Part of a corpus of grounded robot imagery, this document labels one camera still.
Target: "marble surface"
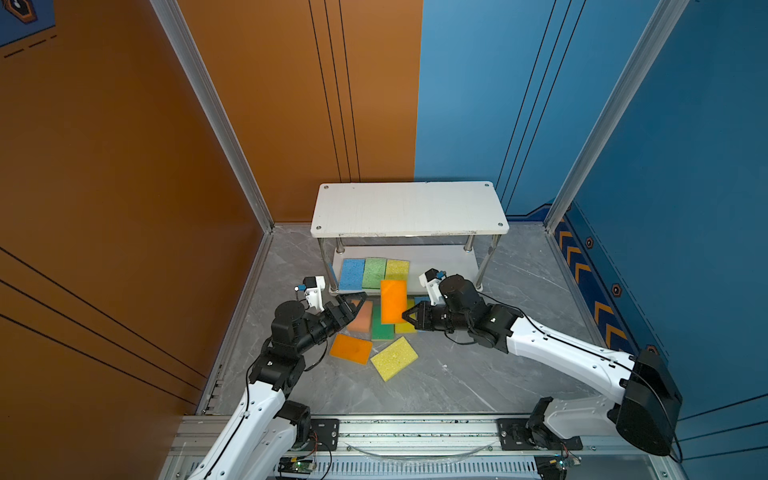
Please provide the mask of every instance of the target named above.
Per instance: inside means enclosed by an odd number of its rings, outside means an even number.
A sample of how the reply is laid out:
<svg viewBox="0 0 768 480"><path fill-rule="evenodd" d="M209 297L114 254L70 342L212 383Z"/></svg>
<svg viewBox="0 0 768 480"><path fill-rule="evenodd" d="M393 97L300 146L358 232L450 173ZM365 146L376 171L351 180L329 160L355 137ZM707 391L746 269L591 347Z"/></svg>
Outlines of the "marble surface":
<svg viewBox="0 0 768 480"><path fill-rule="evenodd" d="M230 414L245 386L245 372L270 334L275 308L293 298L305 276L323 275L317 240L307 227L276 227L247 318L225 372L220 401L212 412ZM348 244L464 243L465 237L371 238ZM490 243L475 239L478 262ZM333 246L327 245L329 254ZM483 281L484 292L522 308L529 316L568 335L590 341L590 333L547 245L540 223L510 223ZM590 387L534 360L480 346L459 346L439 333L406 335L419 358L384 383L369 362L358 365L326 356L304 373L290 399L313 413L530 412L544 396L576 399L594 395ZM467 341L457 333L458 341ZM374 343L374 355L391 342ZM313 364L323 353L306 354Z"/></svg>

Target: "blue sponge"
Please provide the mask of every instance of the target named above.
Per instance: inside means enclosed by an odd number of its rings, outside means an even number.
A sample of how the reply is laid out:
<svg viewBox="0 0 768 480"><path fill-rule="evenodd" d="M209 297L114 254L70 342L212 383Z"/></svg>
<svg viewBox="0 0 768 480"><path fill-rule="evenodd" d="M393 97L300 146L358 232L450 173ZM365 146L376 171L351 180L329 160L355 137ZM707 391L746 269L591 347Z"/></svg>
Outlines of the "blue sponge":
<svg viewBox="0 0 768 480"><path fill-rule="evenodd" d="M346 258L341 266L339 290L362 291L362 272L366 268L364 258Z"/></svg>

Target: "metal leg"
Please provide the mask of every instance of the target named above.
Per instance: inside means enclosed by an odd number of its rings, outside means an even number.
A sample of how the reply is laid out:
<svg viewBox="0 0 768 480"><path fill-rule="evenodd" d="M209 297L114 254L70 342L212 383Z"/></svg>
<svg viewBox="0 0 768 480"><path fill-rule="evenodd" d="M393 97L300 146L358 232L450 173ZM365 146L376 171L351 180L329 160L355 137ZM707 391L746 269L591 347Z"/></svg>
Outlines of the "metal leg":
<svg viewBox="0 0 768 480"><path fill-rule="evenodd" d="M472 251L472 244L474 242L475 242L475 236L474 235L470 235L469 238L467 239L467 243L464 244L464 251L466 253L469 253L469 252Z"/></svg>
<svg viewBox="0 0 768 480"><path fill-rule="evenodd" d="M331 293L339 292L339 282L336 280L336 274L333 272L328 256L326 255L326 239L318 238L317 243L320 245L320 256L323 258L323 265L326 268L326 278L328 279L328 289Z"/></svg>
<svg viewBox="0 0 768 480"><path fill-rule="evenodd" d="M482 277L485 275L485 270L488 268L488 264L491 262L491 257L493 257L493 253L496 251L496 247L498 247L498 241L501 238L501 235L491 235L491 246L488 247L488 253L485 255L485 258L482 259L482 263L480 263L478 277L475 279L475 288L478 290L482 288Z"/></svg>

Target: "green sponge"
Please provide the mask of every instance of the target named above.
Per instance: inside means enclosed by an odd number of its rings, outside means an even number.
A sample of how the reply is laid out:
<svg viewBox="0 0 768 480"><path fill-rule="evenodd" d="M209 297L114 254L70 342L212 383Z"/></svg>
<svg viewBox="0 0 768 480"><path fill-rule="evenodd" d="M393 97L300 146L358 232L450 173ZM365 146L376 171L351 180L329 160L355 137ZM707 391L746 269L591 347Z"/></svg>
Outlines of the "green sponge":
<svg viewBox="0 0 768 480"><path fill-rule="evenodd" d="M380 289L386 270L386 258L366 258L362 271L362 288Z"/></svg>
<svg viewBox="0 0 768 480"><path fill-rule="evenodd" d="M371 316L371 340L394 340L395 326L382 325L382 306L374 305Z"/></svg>

